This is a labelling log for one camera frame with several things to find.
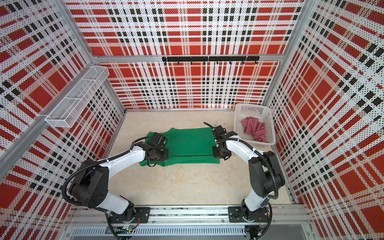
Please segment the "green tank top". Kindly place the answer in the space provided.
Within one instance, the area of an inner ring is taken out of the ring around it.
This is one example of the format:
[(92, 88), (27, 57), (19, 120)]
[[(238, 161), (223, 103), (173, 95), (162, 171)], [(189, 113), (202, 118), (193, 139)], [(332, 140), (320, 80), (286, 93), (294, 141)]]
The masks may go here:
[(167, 138), (166, 149), (169, 157), (166, 161), (153, 162), (146, 160), (140, 166), (167, 167), (177, 164), (219, 164), (220, 160), (213, 156), (215, 144), (210, 128), (175, 129), (162, 133)]

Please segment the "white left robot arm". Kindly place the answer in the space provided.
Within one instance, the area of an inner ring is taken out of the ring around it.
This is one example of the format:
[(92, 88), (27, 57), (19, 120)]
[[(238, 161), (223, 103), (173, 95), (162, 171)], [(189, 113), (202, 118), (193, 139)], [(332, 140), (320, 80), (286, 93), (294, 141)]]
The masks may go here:
[(122, 222), (131, 222), (137, 215), (128, 199), (110, 193), (109, 180), (128, 167), (146, 162), (154, 167), (169, 157), (168, 139), (159, 134), (132, 142), (128, 150), (103, 160), (86, 160), (62, 187), (63, 198), (70, 204), (85, 206), (106, 214), (115, 214)]

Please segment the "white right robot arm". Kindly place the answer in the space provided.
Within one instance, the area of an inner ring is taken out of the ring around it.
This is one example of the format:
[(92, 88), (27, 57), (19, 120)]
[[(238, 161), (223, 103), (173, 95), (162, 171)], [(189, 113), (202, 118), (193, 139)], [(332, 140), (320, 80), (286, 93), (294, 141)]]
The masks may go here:
[(278, 199), (279, 190), (285, 185), (277, 156), (272, 151), (257, 150), (235, 132), (227, 132), (222, 126), (211, 129), (215, 140), (215, 158), (226, 161), (236, 154), (248, 165), (252, 190), (242, 200), (241, 215), (245, 221), (253, 222), (258, 215), (267, 212), (270, 200)]

